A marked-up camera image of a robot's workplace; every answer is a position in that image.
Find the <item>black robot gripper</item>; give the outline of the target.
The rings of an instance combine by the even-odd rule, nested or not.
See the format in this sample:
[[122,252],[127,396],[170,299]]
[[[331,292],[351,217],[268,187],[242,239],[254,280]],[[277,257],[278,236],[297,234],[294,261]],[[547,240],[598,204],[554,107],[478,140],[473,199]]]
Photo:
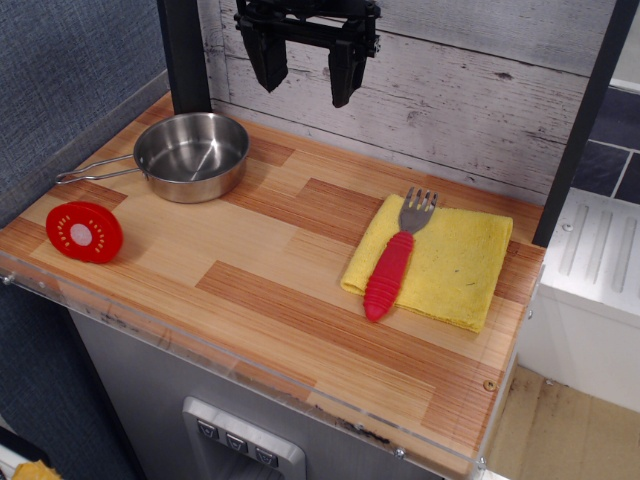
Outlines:
[[379,52],[373,1],[238,1],[236,28],[258,83],[275,90],[288,74],[288,41],[329,49],[332,103],[341,108],[360,88],[367,56]]

